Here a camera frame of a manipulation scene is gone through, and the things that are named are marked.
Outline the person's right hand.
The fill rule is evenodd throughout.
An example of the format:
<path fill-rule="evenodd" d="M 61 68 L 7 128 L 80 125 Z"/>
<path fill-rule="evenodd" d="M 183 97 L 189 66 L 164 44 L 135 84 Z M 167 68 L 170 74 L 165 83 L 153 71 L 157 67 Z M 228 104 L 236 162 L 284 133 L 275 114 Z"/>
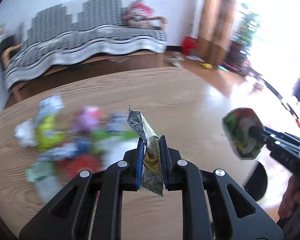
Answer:
<path fill-rule="evenodd" d="M 288 181 L 287 189 L 279 206 L 279 218 L 288 218 L 292 214 L 295 204 L 300 205 L 300 180 L 293 174 Z"/>

